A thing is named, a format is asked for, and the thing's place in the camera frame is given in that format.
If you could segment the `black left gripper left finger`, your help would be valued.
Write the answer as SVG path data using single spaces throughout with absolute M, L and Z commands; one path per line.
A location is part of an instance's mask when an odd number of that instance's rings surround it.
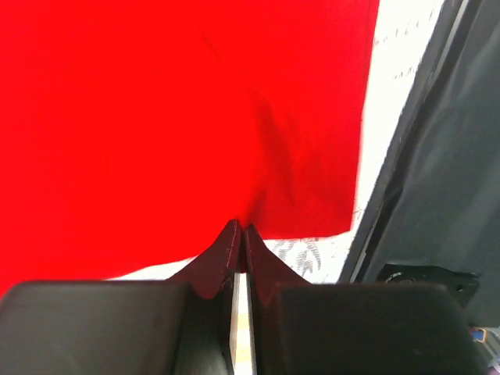
M 242 229 L 166 280 L 31 281 L 1 302 L 4 374 L 231 374 Z

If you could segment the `red t shirt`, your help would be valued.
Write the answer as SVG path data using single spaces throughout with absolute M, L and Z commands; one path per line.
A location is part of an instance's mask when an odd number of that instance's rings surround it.
M 1 289 L 352 225 L 376 1 L 4 1 Z

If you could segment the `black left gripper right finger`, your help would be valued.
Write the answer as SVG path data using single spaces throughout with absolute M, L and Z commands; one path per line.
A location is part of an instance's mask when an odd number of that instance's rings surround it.
M 459 308 L 435 284 L 311 284 L 245 231 L 258 374 L 484 374 Z

